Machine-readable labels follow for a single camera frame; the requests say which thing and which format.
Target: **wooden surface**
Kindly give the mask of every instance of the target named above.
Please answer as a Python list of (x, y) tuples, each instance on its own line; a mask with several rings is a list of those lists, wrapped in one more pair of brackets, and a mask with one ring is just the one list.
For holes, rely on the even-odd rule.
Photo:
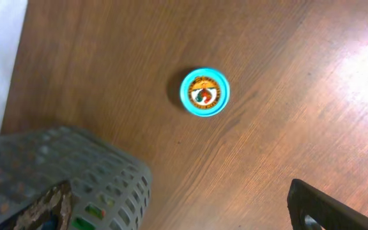
[[(212, 118), (178, 101), (198, 66)], [(368, 216), (368, 1), (29, 0), (3, 133), (58, 124), (147, 162), (143, 230), (291, 229), (293, 178)]]

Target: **gray plastic basket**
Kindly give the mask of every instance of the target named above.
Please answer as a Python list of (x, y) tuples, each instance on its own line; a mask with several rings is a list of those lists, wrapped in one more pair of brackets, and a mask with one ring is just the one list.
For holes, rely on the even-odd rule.
[[(62, 126), (0, 137), (0, 222), (60, 181), (72, 183), (75, 206), (69, 229), (138, 229), (150, 201), (152, 176), (138, 159)], [(92, 215), (89, 209), (105, 215)]]

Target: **green object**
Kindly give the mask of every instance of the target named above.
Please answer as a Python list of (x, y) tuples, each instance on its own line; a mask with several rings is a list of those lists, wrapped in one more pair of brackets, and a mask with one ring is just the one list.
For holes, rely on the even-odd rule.
[(99, 218), (100, 220), (103, 220), (103, 218), (105, 217), (105, 212), (93, 204), (87, 205), (84, 210), (90, 215)]
[(86, 220), (76, 217), (76, 219), (72, 222), (72, 226), (76, 227), (79, 230), (95, 230), (96, 228), (93, 224), (90, 224)]

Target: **wooden table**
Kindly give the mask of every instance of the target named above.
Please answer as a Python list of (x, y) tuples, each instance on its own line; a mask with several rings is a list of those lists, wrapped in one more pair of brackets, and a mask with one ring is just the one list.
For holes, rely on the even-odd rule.
[[(211, 118), (178, 98), (199, 66)], [(143, 230), (291, 229), (293, 178), (368, 216), (368, 1), (29, 0), (3, 133), (58, 124), (147, 162)]]

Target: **printed logo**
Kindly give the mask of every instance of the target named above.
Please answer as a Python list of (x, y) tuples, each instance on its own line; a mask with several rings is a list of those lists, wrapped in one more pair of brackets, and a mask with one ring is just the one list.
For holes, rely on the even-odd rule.
[(191, 82), (188, 97), (191, 103), (199, 109), (211, 109), (220, 100), (221, 89), (210, 77), (197, 77)]

